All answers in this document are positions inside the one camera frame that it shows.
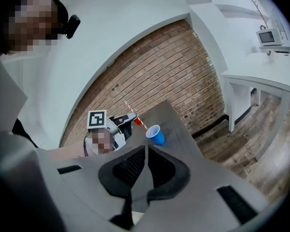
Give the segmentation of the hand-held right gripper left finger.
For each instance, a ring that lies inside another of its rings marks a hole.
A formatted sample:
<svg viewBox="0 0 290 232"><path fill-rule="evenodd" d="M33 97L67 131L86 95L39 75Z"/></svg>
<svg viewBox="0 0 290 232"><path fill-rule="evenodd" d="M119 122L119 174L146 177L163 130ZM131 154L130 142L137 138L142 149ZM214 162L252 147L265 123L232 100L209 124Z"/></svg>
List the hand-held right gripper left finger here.
<svg viewBox="0 0 290 232"><path fill-rule="evenodd" d="M147 215L134 225L131 187L145 164L145 147L55 161L38 149L44 184L64 232L148 232Z"/></svg>

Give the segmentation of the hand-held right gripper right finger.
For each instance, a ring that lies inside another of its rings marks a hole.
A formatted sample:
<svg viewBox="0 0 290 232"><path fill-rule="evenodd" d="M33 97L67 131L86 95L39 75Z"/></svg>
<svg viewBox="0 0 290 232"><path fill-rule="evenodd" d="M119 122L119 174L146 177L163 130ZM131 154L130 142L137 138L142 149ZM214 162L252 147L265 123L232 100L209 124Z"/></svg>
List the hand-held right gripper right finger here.
<svg viewBox="0 0 290 232"><path fill-rule="evenodd" d="M133 232L256 231L267 199L253 185L202 157L148 147L153 188Z"/></svg>

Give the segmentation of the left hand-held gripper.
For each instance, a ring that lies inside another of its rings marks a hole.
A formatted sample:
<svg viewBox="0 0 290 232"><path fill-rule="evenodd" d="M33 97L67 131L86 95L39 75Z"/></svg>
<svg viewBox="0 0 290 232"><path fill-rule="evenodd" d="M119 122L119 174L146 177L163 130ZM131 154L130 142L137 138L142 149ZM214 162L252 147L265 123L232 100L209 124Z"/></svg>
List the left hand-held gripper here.
<svg viewBox="0 0 290 232"><path fill-rule="evenodd" d="M131 121L137 114L114 117L111 120L106 110L89 111L87 117L87 146L92 151L118 151L126 144L132 135Z"/></svg>

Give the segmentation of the red white striped straw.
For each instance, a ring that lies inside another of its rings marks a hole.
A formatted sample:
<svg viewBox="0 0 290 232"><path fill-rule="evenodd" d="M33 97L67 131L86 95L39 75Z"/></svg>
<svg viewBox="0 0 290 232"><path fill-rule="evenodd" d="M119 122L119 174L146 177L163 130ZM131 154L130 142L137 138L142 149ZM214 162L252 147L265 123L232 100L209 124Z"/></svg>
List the red white striped straw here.
<svg viewBox="0 0 290 232"><path fill-rule="evenodd" d="M124 101L125 102L125 104L126 104L126 106L132 111L132 112L134 112L134 113L136 113L131 107L130 107L130 105L126 102L126 101ZM136 113L136 119L139 121L139 123L138 124L142 124L143 126L144 126L144 128L148 131L149 129L148 129L148 127L143 123L143 121L139 118L139 116L137 115L137 113Z"/></svg>

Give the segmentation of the blue plastic cup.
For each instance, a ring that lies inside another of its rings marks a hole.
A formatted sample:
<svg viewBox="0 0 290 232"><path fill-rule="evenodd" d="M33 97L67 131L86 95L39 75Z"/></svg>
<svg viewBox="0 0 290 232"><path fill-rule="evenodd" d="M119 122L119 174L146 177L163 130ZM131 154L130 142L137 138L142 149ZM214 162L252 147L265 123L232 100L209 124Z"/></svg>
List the blue plastic cup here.
<svg viewBox="0 0 290 232"><path fill-rule="evenodd" d="M151 126L145 135L148 139L152 140L157 145L163 145L165 143L165 137L159 125Z"/></svg>

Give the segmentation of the person's left forearm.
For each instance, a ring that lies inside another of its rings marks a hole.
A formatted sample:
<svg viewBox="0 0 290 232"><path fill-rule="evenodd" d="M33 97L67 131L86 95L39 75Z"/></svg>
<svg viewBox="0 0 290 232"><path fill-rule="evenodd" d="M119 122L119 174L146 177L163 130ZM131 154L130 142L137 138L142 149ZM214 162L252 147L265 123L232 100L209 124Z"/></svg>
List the person's left forearm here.
<svg viewBox="0 0 290 232"><path fill-rule="evenodd" d="M111 135L107 130L90 132L87 138L72 145L48 150L48 155L52 160L68 160L94 156L98 154L110 153L113 151Z"/></svg>

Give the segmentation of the large white table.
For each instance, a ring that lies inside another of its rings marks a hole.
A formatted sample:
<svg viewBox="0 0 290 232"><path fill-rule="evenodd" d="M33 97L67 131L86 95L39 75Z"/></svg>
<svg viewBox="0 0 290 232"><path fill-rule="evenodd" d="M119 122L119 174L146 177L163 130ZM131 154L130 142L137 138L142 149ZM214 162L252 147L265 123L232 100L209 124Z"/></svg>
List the large white table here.
<svg viewBox="0 0 290 232"><path fill-rule="evenodd" d="M228 98L229 132L235 126L235 85L256 88L281 98L278 117L263 148L255 156L259 161L275 139L290 107L290 54L278 53L271 62L266 53L253 53L245 58L241 67L221 74Z"/></svg>

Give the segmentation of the small white container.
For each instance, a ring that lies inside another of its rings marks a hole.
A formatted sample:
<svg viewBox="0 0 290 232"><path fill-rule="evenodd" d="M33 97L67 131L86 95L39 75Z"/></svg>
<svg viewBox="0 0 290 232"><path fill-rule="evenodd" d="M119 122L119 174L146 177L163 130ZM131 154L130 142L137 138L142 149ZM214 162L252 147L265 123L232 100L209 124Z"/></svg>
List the small white container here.
<svg viewBox="0 0 290 232"><path fill-rule="evenodd" d="M266 50L265 51L267 57L268 57L268 61L270 63L274 63L277 59L277 54L274 50Z"/></svg>

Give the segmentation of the white microwave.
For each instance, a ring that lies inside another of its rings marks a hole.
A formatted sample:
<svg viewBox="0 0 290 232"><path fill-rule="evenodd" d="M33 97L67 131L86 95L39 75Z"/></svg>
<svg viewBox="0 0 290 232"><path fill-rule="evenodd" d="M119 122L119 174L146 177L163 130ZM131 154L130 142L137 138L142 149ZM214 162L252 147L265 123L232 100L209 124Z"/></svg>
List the white microwave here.
<svg viewBox="0 0 290 232"><path fill-rule="evenodd" d="M282 45L282 37L278 28L264 29L256 32L261 46Z"/></svg>

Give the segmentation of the white shelf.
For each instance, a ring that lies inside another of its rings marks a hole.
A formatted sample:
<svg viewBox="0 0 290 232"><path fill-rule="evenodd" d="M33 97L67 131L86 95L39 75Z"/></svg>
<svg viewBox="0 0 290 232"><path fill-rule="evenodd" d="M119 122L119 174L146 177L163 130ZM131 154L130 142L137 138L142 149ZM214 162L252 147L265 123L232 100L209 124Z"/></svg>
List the white shelf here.
<svg viewBox="0 0 290 232"><path fill-rule="evenodd" d="M261 51L273 50L276 52L290 53L290 44L260 46L259 49Z"/></svg>

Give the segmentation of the white branch coat rack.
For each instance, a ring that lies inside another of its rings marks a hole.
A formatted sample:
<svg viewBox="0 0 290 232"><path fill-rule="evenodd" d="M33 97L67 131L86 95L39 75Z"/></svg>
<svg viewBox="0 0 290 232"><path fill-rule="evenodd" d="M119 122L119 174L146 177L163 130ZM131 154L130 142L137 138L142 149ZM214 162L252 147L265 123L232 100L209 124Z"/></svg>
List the white branch coat rack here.
<svg viewBox="0 0 290 232"><path fill-rule="evenodd" d="M264 25L263 25L263 27L264 27L265 29L268 29L269 27L268 27L268 24L267 24L267 20L266 20L266 18L264 17L264 15L262 14L262 12L260 11L258 4L257 4L256 1L254 1L254 0L251 0L251 1L253 2L253 4L254 4L255 7L256 7L256 12L259 13L259 15L261 16L261 18L262 18L263 21L264 21Z"/></svg>

